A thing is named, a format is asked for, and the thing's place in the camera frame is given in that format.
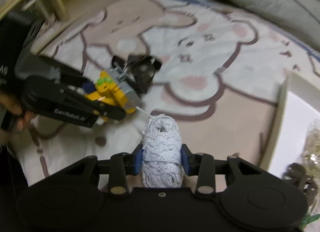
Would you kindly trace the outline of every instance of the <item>cartoon bear ear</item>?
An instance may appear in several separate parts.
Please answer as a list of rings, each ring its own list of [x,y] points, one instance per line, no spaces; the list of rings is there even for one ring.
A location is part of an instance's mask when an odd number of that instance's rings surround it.
[[[155,26],[168,26],[168,27],[189,27],[196,24],[197,20],[191,14],[185,14],[182,12],[166,11],[159,19],[159,23]]]

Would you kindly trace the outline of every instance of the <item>white string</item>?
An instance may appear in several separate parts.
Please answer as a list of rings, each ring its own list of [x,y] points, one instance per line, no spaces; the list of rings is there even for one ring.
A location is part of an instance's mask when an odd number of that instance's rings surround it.
[[[149,117],[143,131],[142,179],[145,187],[177,188],[181,187],[183,169],[181,166],[182,140],[179,128],[169,116],[164,114]]]

